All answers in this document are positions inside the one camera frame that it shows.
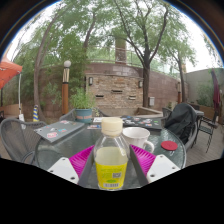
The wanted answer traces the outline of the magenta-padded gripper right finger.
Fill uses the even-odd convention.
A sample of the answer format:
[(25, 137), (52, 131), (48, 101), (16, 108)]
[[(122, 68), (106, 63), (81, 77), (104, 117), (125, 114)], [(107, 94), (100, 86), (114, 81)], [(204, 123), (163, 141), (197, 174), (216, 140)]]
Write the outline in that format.
[(154, 155), (135, 145), (130, 145), (130, 157), (141, 186), (155, 182), (180, 170), (165, 155)]

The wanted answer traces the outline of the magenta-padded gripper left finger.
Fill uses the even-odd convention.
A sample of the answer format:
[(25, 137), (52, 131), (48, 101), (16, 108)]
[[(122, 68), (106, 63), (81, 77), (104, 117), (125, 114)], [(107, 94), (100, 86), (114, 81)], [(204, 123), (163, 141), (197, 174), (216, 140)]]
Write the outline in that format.
[(48, 169), (48, 172), (81, 187), (85, 187), (93, 161), (93, 146), (90, 146), (70, 158), (60, 158)]

